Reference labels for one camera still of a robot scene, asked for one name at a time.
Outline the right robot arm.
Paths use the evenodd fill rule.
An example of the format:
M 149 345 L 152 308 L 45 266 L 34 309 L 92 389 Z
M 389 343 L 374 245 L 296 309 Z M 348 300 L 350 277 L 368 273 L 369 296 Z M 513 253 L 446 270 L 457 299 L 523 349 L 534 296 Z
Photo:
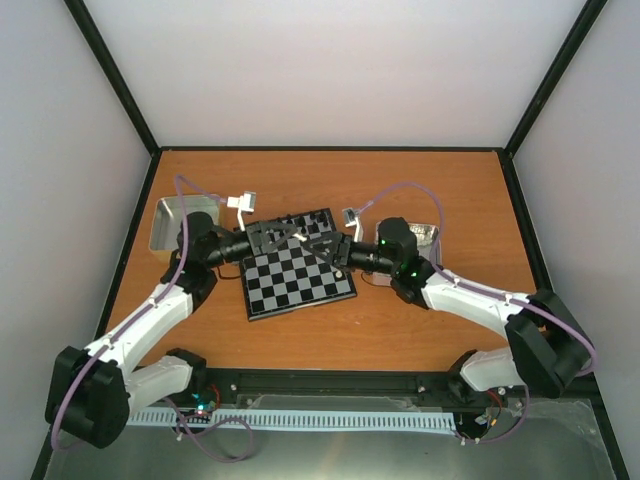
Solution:
M 504 338 L 506 347 L 470 350 L 450 367 L 448 389 L 461 403 L 474 392 L 500 387 L 558 398 L 576 377 L 593 371 L 593 343 L 557 294 L 512 293 L 466 280 L 422 256 L 402 217 L 383 220 L 374 244 L 330 232 L 302 246 L 340 270 L 384 273 L 404 302 L 453 314 Z

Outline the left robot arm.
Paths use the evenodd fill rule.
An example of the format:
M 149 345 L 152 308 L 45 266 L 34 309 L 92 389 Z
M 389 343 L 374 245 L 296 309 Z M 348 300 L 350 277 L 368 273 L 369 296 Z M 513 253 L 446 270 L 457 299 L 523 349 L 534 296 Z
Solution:
M 140 361 L 207 300 L 218 282 L 216 267 L 271 253 L 296 233 L 291 224 L 265 221 L 231 232 L 205 212 L 185 215 L 178 247 L 150 296 L 102 337 L 56 357 L 45 410 L 52 446 L 67 432 L 105 448 L 130 416 L 163 398 L 201 400 L 208 390 L 203 357 L 174 348 L 147 367 Z

